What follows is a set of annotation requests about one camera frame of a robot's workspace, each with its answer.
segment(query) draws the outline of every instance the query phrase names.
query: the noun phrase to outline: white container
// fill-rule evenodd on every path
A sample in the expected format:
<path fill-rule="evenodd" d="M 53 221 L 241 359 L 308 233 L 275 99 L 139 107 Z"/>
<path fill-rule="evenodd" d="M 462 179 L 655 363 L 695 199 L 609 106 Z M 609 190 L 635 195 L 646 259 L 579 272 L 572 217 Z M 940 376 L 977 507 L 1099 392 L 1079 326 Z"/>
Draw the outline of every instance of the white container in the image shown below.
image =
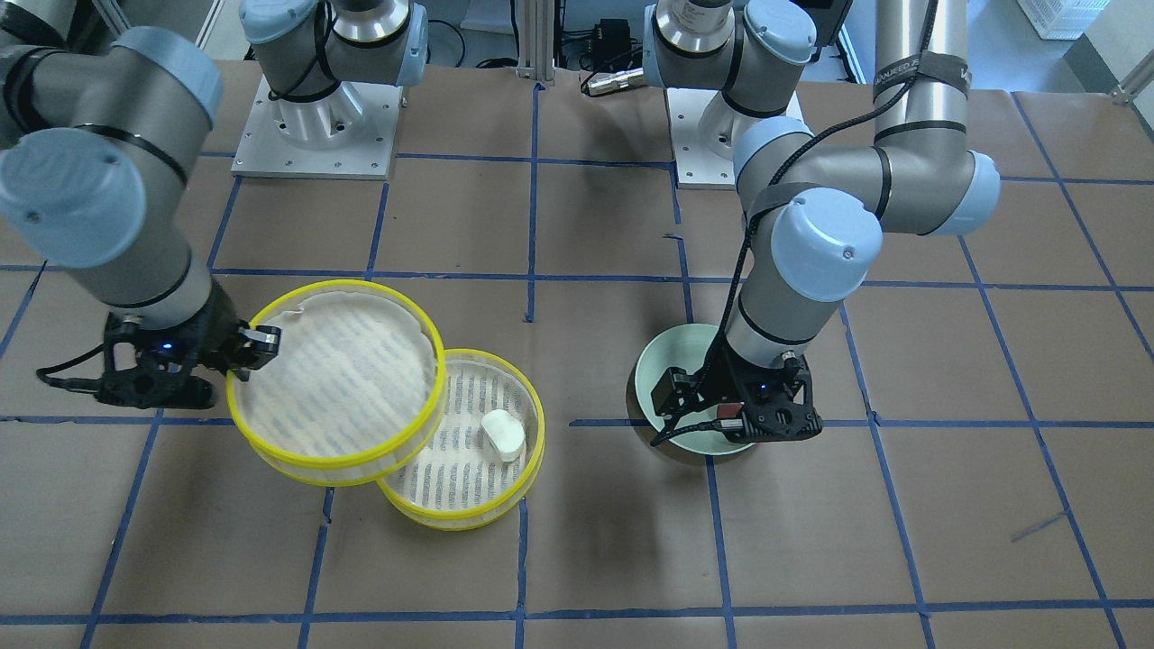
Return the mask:
<path fill-rule="evenodd" d="M 1037 36 L 1077 40 L 1110 0 L 1018 0 Z"/>

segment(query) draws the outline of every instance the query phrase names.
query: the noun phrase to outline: white basket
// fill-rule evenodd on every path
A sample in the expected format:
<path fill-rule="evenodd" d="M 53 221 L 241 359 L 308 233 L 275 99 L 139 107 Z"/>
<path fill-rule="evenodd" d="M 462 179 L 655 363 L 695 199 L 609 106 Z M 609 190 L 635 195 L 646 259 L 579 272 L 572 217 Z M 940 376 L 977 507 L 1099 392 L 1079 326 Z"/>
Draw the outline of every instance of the white basket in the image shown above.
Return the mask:
<path fill-rule="evenodd" d="M 1077 40 L 1110 0 L 1018 0 L 1037 36 Z"/>

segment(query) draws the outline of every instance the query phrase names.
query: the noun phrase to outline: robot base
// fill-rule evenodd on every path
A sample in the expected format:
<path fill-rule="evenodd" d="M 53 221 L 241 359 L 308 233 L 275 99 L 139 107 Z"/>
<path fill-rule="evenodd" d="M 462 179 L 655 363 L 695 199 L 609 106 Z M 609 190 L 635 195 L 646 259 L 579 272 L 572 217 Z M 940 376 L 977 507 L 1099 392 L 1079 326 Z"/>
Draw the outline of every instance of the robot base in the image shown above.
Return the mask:
<path fill-rule="evenodd" d="M 269 102 L 269 84 L 262 77 L 237 146 L 232 172 L 257 178 L 337 178 L 388 180 L 400 117 L 403 89 L 376 83 L 353 83 L 365 103 L 369 124 L 358 139 L 337 149 L 294 147 L 278 132 Z"/>
<path fill-rule="evenodd" d="M 677 187 L 682 189 L 733 189 L 733 157 L 721 157 L 714 149 L 715 137 L 702 128 L 702 117 L 718 94 L 717 90 L 691 88 L 666 89 L 666 109 L 669 111 L 669 137 L 673 141 L 673 157 L 677 163 Z M 786 114 L 801 118 L 801 104 L 795 94 L 789 99 Z M 732 151 L 736 142 L 727 142 Z"/>
<path fill-rule="evenodd" d="M 653 402 L 650 398 L 653 387 L 657 386 L 666 368 L 670 366 L 691 371 L 700 367 L 717 330 L 715 324 L 681 324 L 667 329 L 650 341 L 640 358 L 637 359 L 637 370 L 634 372 L 634 391 L 642 412 L 645 413 L 645 418 L 649 419 L 654 430 L 660 431 L 665 422 L 653 411 Z M 688 426 L 715 418 L 717 406 L 687 415 L 679 425 Z M 673 438 L 669 442 L 699 455 L 732 455 L 754 446 L 752 443 L 733 443 L 717 431 L 685 433 Z"/>

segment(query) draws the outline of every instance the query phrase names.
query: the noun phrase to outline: white mounting plate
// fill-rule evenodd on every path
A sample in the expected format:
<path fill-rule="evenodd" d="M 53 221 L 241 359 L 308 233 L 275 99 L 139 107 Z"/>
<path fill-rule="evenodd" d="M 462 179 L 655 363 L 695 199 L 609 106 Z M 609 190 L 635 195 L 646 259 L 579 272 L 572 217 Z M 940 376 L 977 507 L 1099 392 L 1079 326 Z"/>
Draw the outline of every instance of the white mounting plate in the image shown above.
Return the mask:
<path fill-rule="evenodd" d="M 673 157 L 677 163 L 677 187 L 682 189 L 734 187 L 733 161 L 714 154 L 706 146 L 699 127 L 705 106 L 710 105 L 717 94 L 717 90 L 692 88 L 668 88 L 665 91 Z M 797 103 L 796 94 L 789 98 L 786 114 L 801 119 L 801 104 Z"/>
<path fill-rule="evenodd" d="M 261 77 L 245 130 L 232 161 L 235 176 L 256 178 L 339 178 L 388 180 L 400 117 L 403 89 L 353 83 L 369 124 L 353 143 L 338 149 L 298 149 L 272 120 L 269 84 Z"/>

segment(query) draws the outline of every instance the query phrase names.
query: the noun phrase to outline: yellow-rimmed basket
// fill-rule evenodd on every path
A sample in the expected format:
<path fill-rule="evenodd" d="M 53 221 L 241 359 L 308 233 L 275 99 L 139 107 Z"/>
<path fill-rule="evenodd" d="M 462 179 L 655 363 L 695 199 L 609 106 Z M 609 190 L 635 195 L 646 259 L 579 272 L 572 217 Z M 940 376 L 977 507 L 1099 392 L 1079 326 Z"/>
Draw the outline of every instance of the yellow-rimmed basket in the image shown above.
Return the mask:
<path fill-rule="evenodd" d="M 319 282 L 275 300 L 252 324 L 282 327 L 280 356 L 247 382 L 228 374 L 228 411 L 278 471 L 314 485 L 369 483 L 412 460 L 437 430 L 444 345 L 399 292 L 360 279 Z M 313 356 L 295 357 L 306 344 Z"/>
<path fill-rule="evenodd" d="M 533 486 L 545 455 L 545 410 L 529 379 L 492 353 L 448 350 L 445 372 L 445 415 L 436 433 L 377 484 L 410 519 L 469 530 L 501 517 Z M 497 408 L 525 428 L 525 450 L 512 462 L 501 461 L 480 427 L 481 417 Z"/>

